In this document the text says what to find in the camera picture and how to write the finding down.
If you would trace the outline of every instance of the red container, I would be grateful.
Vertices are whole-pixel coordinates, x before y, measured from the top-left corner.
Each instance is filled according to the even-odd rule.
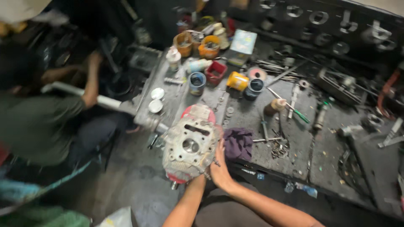
[[[206,79],[211,84],[218,85],[220,81],[222,81],[223,75],[226,73],[226,71],[226,65],[213,61],[213,63],[207,69],[205,69]]]

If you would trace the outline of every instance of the dirty workbench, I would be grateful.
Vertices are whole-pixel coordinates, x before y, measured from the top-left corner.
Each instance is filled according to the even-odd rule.
[[[221,124],[224,120],[226,108],[233,107],[234,114],[229,120],[228,127],[244,127],[253,130],[254,139],[261,139],[263,137],[261,133],[260,113],[262,113],[264,106],[274,99],[274,96],[267,89],[255,101],[247,101],[244,98],[240,98],[241,94],[238,91],[226,87],[229,74],[233,71],[239,72],[240,69],[227,64],[228,70],[221,83],[218,86],[208,83],[201,97],[191,95],[188,92],[188,84],[184,84],[179,92],[177,92],[178,86],[164,82],[164,78],[175,78],[176,75],[181,75],[184,71],[180,69],[178,72],[171,72],[168,68],[168,62],[164,58],[165,54],[166,52],[163,53],[163,59],[157,68],[154,79],[150,79],[152,83],[147,94],[144,94],[145,99],[140,111],[148,111],[147,106],[152,100],[149,93],[153,89],[160,87],[165,91],[163,98],[164,107],[160,114],[164,114],[163,123],[168,126],[179,120],[186,107],[202,103],[211,109],[216,108],[215,115],[218,124]],[[300,67],[297,72],[304,76],[315,76],[315,73],[310,74],[308,72],[318,72],[319,70],[318,65],[309,62]],[[268,76],[267,82],[272,78],[274,76]],[[271,88],[282,98],[290,101],[293,86],[294,84],[291,82],[278,81],[271,85]],[[369,199],[361,197],[351,187],[341,183],[341,178],[338,175],[338,160],[343,154],[343,142],[338,139],[334,130],[344,125],[358,124],[360,118],[364,116],[364,112],[362,110],[355,112],[352,108],[347,108],[337,101],[326,114],[323,130],[313,138],[310,131],[317,107],[316,97],[312,95],[313,90],[312,87],[309,87],[301,91],[295,105],[296,109],[311,119],[311,123],[306,124],[296,117],[295,114],[288,121],[287,110],[272,118],[265,117],[265,120],[268,122],[267,129],[270,138],[276,137],[272,129],[278,132],[279,120],[281,121],[283,132],[290,143],[290,151],[286,157],[273,158],[271,148],[267,144],[255,143],[252,150],[252,159],[249,162],[240,160],[239,163],[247,164],[252,169],[268,174],[275,174],[285,179],[303,182],[315,187],[318,191],[338,195],[355,204],[374,209],[375,206]]]

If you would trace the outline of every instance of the concrete floor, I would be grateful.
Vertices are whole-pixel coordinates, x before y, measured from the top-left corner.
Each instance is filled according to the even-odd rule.
[[[134,226],[161,226],[177,203],[181,188],[170,189],[162,168],[162,151],[147,149],[149,136],[148,132],[123,135],[106,172],[103,166],[92,163],[45,201],[58,201],[93,218],[95,223],[121,207],[132,206]]]

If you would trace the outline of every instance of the hand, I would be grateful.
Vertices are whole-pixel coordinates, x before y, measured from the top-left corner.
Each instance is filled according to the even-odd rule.
[[[98,67],[103,60],[103,56],[98,52],[94,51],[90,54],[88,59],[88,66],[89,67]]]
[[[220,167],[212,162],[212,164],[210,164],[210,176],[212,177],[213,183],[215,183],[218,188],[227,191],[229,187],[232,187],[234,181],[227,170],[225,162],[225,148],[223,147],[224,143],[224,139],[221,139],[216,147],[215,158]]]

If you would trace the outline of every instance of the person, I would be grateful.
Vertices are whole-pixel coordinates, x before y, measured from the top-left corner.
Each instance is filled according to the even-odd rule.
[[[198,210],[206,178],[203,174],[194,178],[163,227],[323,227],[310,215],[261,195],[251,185],[234,181],[227,170],[223,144],[222,139],[216,148],[219,165],[210,165],[210,176],[218,188],[209,193]]]
[[[0,145],[15,156],[39,166],[66,162],[74,168],[97,145],[124,130],[129,116],[112,113],[81,125],[70,120],[97,104],[99,68],[103,57],[88,58],[87,82],[82,96],[28,95],[24,91],[38,80],[37,57],[19,45],[0,45]],[[40,77],[52,82],[77,70],[75,66],[51,69]]]

